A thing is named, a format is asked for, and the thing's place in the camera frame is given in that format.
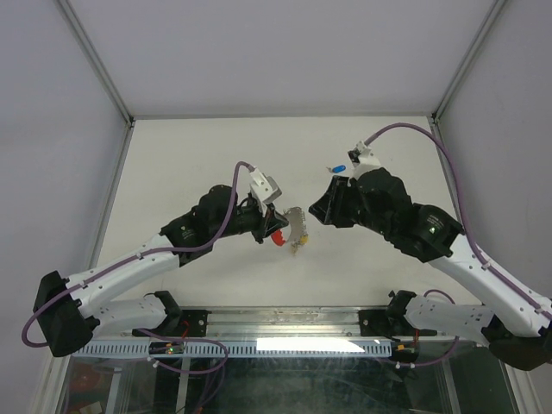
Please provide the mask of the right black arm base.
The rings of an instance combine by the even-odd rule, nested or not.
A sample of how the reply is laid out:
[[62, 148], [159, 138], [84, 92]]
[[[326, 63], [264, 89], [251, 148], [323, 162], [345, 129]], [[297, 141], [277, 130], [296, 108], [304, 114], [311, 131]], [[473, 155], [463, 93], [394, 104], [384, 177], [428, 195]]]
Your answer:
[[406, 306], [417, 296], [411, 291], [390, 291], [385, 307], [361, 309], [357, 312], [361, 336], [382, 336], [397, 341], [400, 336], [414, 337], [418, 332], [406, 321]]

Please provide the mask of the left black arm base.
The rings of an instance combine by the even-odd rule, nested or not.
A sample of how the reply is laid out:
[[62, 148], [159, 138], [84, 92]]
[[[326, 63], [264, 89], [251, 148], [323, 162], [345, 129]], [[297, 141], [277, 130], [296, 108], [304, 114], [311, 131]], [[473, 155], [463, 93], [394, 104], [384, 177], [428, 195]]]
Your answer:
[[200, 309], [181, 308], [169, 291], [149, 293], [144, 299], [152, 299], [160, 305], [161, 319], [152, 327], [139, 326], [133, 329], [134, 336], [147, 336], [147, 330], [164, 337], [205, 337], [209, 312]]

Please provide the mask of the red silver carabiner keyring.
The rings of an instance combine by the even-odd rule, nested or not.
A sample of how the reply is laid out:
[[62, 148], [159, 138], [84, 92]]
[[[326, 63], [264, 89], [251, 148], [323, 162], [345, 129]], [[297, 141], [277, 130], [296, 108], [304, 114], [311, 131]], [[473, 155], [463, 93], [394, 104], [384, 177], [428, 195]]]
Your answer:
[[288, 247], [290, 253], [296, 255], [307, 243], [300, 242], [302, 235], [308, 235], [305, 213], [300, 207], [291, 207], [283, 215], [289, 221], [289, 226], [272, 234], [271, 240], [277, 247]]

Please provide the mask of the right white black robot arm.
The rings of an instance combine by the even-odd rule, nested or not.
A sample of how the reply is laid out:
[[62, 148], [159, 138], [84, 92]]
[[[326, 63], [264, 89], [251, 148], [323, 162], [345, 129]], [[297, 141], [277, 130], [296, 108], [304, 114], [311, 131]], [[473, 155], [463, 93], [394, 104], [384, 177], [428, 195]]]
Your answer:
[[524, 304], [478, 261], [467, 232], [446, 211], [411, 201], [403, 181], [386, 169], [358, 179], [335, 176], [309, 212], [323, 225], [372, 230], [402, 254], [446, 273], [478, 305], [436, 302], [415, 292], [391, 294], [385, 315], [373, 323], [383, 336], [407, 336], [414, 329], [441, 331], [477, 342], [505, 364], [531, 371], [551, 360], [551, 302]]

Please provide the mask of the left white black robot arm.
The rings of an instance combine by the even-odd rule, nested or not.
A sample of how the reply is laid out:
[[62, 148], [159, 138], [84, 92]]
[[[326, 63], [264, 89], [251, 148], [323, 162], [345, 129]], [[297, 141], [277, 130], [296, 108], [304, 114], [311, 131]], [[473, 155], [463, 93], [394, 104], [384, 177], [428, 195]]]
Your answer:
[[252, 184], [246, 198], [215, 185], [190, 211], [173, 219], [133, 253], [102, 267], [63, 278], [41, 278], [33, 316], [55, 357], [68, 356], [93, 338], [122, 330], [150, 329], [171, 335], [180, 325], [178, 304], [167, 291], [136, 300], [116, 297], [140, 283], [183, 267], [210, 253], [216, 240], [249, 233], [262, 243], [288, 226], [274, 206], [281, 190], [266, 181]]

